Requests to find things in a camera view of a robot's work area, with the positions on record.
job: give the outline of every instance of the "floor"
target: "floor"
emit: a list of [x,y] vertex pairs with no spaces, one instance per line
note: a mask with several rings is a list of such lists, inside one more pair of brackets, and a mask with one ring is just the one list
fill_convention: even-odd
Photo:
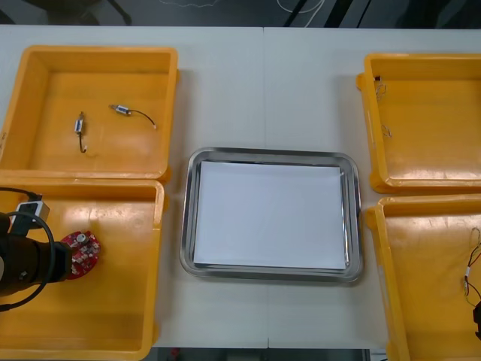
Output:
[[[293,9],[298,0],[279,0],[280,4]],[[310,27],[324,27],[336,1],[325,0],[322,8],[313,18]],[[436,0],[411,0],[412,2],[433,2]],[[117,0],[118,4],[132,17],[133,26],[282,26],[289,13],[284,11],[277,0]],[[352,0],[340,27],[362,28],[396,28],[399,18],[405,12],[410,0]],[[439,13],[437,21],[426,27],[442,27],[467,2],[481,6],[480,0],[446,0],[447,6]],[[319,0],[307,0],[304,9],[315,7]],[[122,26],[122,17],[106,1],[99,0],[89,6],[90,11],[100,25]],[[27,25],[46,25],[49,17],[41,10],[20,0],[0,0],[0,10],[5,12],[15,23]],[[299,14],[292,26],[305,26],[314,11]],[[481,20],[474,14],[463,19],[460,28],[481,28]],[[50,17],[50,23],[59,19]],[[75,24],[75,19],[65,22]]]
[[144,361],[368,361],[362,350],[219,350],[187,348],[179,350],[178,358],[172,349],[152,349]]

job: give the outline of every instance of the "white cable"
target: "white cable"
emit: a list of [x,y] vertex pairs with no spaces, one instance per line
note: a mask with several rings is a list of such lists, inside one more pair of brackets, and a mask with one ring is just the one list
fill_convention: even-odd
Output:
[[[306,14],[306,13],[310,13],[311,11],[314,11],[314,14],[313,16],[310,17],[309,21],[307,22],[307,24],[304,26],[304,28],[307,28],[314,20],[314,18],[316,17],[317,13],[319,13],[319,11],[321,10],[322,6],[324,5],[324,1],[325,0],[320,0],[317,4],[315,4],[311,9],[307,9],[307,10],[303,10],[303,11],[299,11],[300,14]],[[280,0],[277,0],[277,4],[279,5],[279,7],[281,9],[283,9],[284,11],[287,11],[288,13],[291,13],[292,10],[289,10],[288,8],[285,8],[283,7],[281,4],[280,4]]]
[[[322,6],[323,3],[324,3],[324,0],[321,0],[321,1],[318,2],[315,6],[313,6],[311,9],[299,11],[299,13],[300,13],[300,14],[310,13],[311,11],[316,10],[318,6],[320,6],[320,5]],[[291,12],[292,12],[292,10],[289,10],[288,8],[283,7],[283,6],[280,4],[280,0],[277,0],[277,4],[279,5],[279,8],[283,9],[284,11],[287,11],[288,13],[291,13]]]
[[189,6],[192,6],[194,8],[205,8],[207,6],[214,6],[215,4],[217,4],[218,2],[220,2],[220,0],[214,0],[214,2],[212,4],[203,4],[203,5],[197,5],[197,4],[185,4],[185,5],[182,5],[182,4],[178,4],[176,2],[163,2],[162,0],[159,0],[159,2],[161,4],[164,4],[164,5],[175,5],[175,6],[178,6],[179,8],[188,8]]
[[319,10],[321,10],[322,6],[324,5],[324,1],[325,1],[325,0],[321,0],[321,2],[319,3],[319,7],[317,8],[316,11],[314,11],[313,16],[310,17],[309,21],[308,21],[307,24],[304,26],[304,28],[308,28],[309,25],[313,22],[313,20],[314,20],[314,18],[316,17],[317,13],[319,13]]

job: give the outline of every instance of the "red circuit board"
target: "red circuit board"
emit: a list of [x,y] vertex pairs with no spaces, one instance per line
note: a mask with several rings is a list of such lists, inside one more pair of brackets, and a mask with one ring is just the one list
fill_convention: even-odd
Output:
[[[85,235],[83,242],[78,241],[78,236]],[[62,243],[68,244],[72,249],[72,268],[68,280],[75,280],[89,273],[98,262],[100,243],[90,232],[74,232],[64,237]]]

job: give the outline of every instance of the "electronic component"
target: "electronic component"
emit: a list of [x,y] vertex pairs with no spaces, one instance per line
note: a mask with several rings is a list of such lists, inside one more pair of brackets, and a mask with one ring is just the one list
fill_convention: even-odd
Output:
[[124,107],[123,105],[109,105],[108,107],[111,109],[114,109],[119,114],[126,115],[127,117],[131,116],[132,113],[139,113],[144,117],[146,117],[152,123],[154,129],[157,129],[157,125],[154,123],[152,118],[141,111],[137,111],[135,109],[129,109],[127,107]]
[[[47,222],[48,214],[50,213],[50,209],[47,207],[44,201],[28,201],[19,203],[15,211],[34,214],[35,216],[40,217],[45,222]],[[15,219],[16,216],[12,217],[12,224],[18,225],[19,223],[16,223]],[[27,220],[27,222],[30,229],[41,228],[41,226],[39,226],[35,220]]]
[[74,232],[61,240],[72,249],[72,266],[69,280],[75,280],[89,273],[97,264],[100,243],[90,232]]
[[79,142],[79,147],[80,147],[80,152],[85,153],[87,151],[87,147],[82,145],[82,130],[83,130],[83,121],[85,120],[85,116],[83,115],[83,112],[80,112],[80,115],[78,116],[77,120],[75,120],[75,134],[78,135],[78,142]]

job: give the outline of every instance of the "tray rim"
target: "tray rim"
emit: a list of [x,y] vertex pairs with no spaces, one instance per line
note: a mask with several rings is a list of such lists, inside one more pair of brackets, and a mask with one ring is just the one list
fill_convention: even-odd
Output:
[[[310,157],[311,159],[343,159],[349,165],[349,174],[341,168],[345,175],[341,180],[345,182],[343,188],[343,209],[346,236],[346,263],[345,269],[334,270],[329,268],[289,268],[289,267],[265,267],[265,266],[241,266],[241,265],[206,265],[199,267],[193,262],[193,250],[195,246],[195,212],[197,211],[198,194],[196,188],[200,182],[199,169],[203,160],[212,159],[214,155],[221,162],[255,162],[264,164],[286,165],[314,165],[319,163],[293,162],[297,158]],[[221,277],[221,278],[251,278],[271,279],[285,281],[324,281],[324,282],[352,282],[355,281],[363,269],[363,256],[361,244],[361,200],[358,186],[358,171],[351,158],[342,153],[305,152],[292,150],[264,150],[248,148],[201,148],[194,152],[189,160],[186,195],[184,199],[182,243],[180,247],[180,262],[183,268],[194,276]]]

